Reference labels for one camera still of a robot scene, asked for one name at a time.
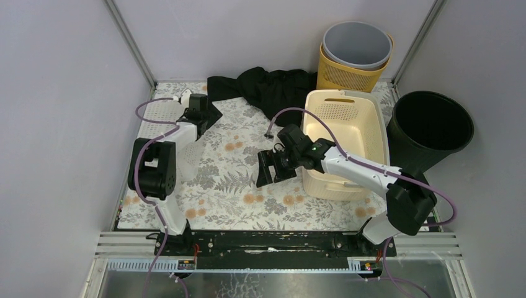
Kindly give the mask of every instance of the black bin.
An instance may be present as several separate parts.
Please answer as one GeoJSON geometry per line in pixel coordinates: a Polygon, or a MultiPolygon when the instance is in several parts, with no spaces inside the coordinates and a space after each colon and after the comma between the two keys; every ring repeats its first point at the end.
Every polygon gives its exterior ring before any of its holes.
{"type": "Polygon", "coordinates": [[[461,105],[439,93],[416,91],[394,105],[387,125],[392,166],[427,171],[473,138],[473,121],[461,105]]]}

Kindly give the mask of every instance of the bucket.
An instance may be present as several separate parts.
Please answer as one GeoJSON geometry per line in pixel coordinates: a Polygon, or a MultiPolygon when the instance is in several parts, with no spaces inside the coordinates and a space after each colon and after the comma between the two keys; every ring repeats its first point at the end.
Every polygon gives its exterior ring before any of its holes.
{"type": "Polygon", "coordinates": [[[464,149],[473,131],[470,115],[453,99],[430,91],[406,94],[387,125],[391,166],[425,172],[464,149]]]}
{"type": "Polygon", "coordinates": [[[389,36],[363,22],[343,22],[323,35],[323,51],[331,60],[360,70],[379,70],[393,50],[389,36]]]}

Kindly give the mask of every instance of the cream laundry basket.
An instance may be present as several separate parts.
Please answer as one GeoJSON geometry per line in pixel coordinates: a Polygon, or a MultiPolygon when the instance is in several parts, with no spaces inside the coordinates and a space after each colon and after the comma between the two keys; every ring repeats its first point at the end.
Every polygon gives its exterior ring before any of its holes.
{"type": "MultiPolygon", "coordinates": [[[[349,90],[315,90],[307,95],[305,109],[332,130],[343,149],[377,163],[389,165],[385,123],[378,101],[370,93],[349,90]]],[[[332,140],[327,130],[305,114],[303,133],[312,141],[332,140]]],[[[313,197],[339,201],[364,199],[369,190],[347,179],[303,168],[303,188],[313,197]]]]}

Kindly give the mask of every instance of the white wall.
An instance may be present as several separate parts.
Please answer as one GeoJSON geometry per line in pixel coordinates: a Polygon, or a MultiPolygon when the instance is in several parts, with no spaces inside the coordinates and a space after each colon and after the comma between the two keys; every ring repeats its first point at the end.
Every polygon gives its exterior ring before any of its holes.
{"type": "Polygon", "coordinates": [[[318,68],[323,33],[362,20],[394,38],[392,78],[433,0],[117,0],[158,80],[237,77],[255,66],[318,68]]]}
{"type": "Polygon", "coordinates": [[[149,86],[103,1],[0,2],[0,296],[77,297],[149,86]]]}
{"type": "Polygon", "coordinates": [[[525,11],[521,0],[449,1],[399,84],[450,96],[475,123],[471,144],[427,176],[458,205],[450,228],[478,298],[526,290],[525,11]]]}

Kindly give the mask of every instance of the gray floor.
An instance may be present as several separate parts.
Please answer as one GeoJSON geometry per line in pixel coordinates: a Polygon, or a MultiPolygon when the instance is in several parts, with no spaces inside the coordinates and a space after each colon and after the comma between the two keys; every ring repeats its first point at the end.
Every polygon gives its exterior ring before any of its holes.
{"type": "MultiPolygon", "coordinates": [[[[394,277],[424,287],[432,297],[455,297],[445,265],[440,261],[389,261],[394,277]]],[[[109,271],[101,297],[141,297],[146,273],[109,271]]],[[[184,279],[190,297],[405,297],[389,280],[364,282],[355,274],[202,274],[184,279]]],[[[405,287],[415,297],[425,295],[405,287]]],[[[184,297],[182,285],[167,273],[155,273],[148,297],[184,297]]]]}

